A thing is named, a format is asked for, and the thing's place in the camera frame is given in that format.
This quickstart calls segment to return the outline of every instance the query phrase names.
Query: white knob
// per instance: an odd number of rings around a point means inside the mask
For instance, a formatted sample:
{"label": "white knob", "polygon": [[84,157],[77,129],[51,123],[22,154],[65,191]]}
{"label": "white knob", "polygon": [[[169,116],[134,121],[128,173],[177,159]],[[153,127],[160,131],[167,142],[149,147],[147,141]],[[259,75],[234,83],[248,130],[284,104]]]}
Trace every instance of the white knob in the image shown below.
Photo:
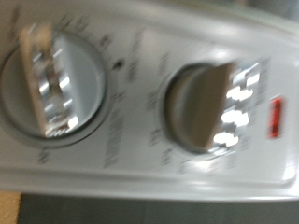
{"label": "white knob", "polygon": [[98,52],[50,22],[25,27],[1,74],[3,110],[15,129],[61,138],[84,129],[103,107],[107,76]]}

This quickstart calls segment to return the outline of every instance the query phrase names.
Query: dark floor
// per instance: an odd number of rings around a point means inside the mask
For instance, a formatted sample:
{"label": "dark floor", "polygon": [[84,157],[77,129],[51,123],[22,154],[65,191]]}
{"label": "dark floor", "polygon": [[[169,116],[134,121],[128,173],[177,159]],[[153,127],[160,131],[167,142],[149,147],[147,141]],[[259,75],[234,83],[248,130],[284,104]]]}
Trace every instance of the dark floor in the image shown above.
{"label": "dark floor", "polygon": [[174,203],[22,195],[19,224],[298,224],[299,202]]}

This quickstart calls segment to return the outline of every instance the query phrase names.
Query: dial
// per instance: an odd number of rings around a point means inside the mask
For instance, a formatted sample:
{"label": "dial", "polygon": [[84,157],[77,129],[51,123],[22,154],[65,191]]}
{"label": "dial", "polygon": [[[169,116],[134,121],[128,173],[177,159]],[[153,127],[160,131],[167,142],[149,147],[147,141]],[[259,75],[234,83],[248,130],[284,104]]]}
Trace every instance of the dial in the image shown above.
{"label": "dial", "polygon": [[99,53],[50,22],[25,27],[19,43],[1,73],[1,110],[8,126],[42,145],[71,144],[91,133],[96,125],[88,126],[107,101]]}
{"label": "dial", "polygon": [[249,124],[258,64],[192,64],[180,69],[164,95],[163,121],[171,140],[192,153],[226,153]]}

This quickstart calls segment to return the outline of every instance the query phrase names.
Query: appliance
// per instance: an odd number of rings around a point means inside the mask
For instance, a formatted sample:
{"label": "appliance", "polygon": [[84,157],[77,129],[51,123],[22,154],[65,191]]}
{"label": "appliance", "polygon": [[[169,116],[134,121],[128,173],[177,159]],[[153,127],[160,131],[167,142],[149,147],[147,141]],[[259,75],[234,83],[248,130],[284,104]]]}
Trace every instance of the appliance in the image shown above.
{"label": "appliance", "polygon": [[298,26],[193,1],[0,1],[0,188],[299,197]]}

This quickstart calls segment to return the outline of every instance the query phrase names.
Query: red indicator light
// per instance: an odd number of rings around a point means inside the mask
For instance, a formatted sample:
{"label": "red indicator light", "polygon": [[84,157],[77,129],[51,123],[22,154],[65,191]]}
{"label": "red indicator light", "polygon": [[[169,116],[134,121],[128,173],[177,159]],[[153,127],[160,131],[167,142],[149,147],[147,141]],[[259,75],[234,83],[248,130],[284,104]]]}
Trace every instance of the red indicator light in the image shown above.
{"label": "red indicator light", "polygon": [[269,120],[270,138],[279,137],[282,105],[283,105],[283,99],[281,97],[277,97],[271,100],[271,111],[270,111],[270,120]]}

